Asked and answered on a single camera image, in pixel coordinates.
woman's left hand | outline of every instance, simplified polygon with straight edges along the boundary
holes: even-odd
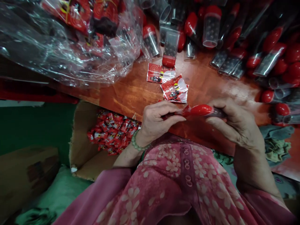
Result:
[[[146,106],[144,109],[142,127],[136,136],[137,145],[145,147],[152,141],[161,137],[164,133],[168,132],[172,125],[180,121],[186,121],[183,116],[179,115],[171,116],[166,120],[162,119],[162,116],[178,111],[180,111],[180,109],[175,104],[168,101],[162,101]]]

green wall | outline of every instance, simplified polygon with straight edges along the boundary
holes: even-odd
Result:
[[[45,103],[42,107],[0,107],[0,155],[30,145],[58,148],[69,165],[69,142],[76,105]]]

sleeve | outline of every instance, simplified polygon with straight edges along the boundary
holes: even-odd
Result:
[[[297,224],[285,204],[267,192],[252,189],[241,192],[241,197],[258,224]]]
[[[96,181],[81,193],[53,225],[92,225],[109,201],[125,188],[131,169],[102,171]]]

hand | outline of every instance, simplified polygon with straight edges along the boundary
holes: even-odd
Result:
[[[215,99],[209,105],[222,109],[228,117],[227,122],[210,117],[206,119],[207,123],[239,146],[265,153],[265,142],[252,113],[237,105],[231,98]]]
[[[168,132],[172,125],[180,121],[186,121],[184,117],[179,115],[171,116],[165,121],[162,119],[162,116],[178,111],[180,111],[180,109],[168,101],[146,106],[144,109],[142,127],[136,137],[137,145],[145,147]]]

green jade bracelet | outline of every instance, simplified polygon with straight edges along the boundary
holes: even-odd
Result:
[[[132,146],[138,150],[139,152],[140,151],[145,151],[147,150],[150,146],[151,146],[151,143],[149,145],[147,145],[146,147],[140,147],[137,145],[136,141],[135,141],[135,137],[137,136],[137,133],[138,133],[139,130],[136,130],[131,138],[131,143],[132,143]]]

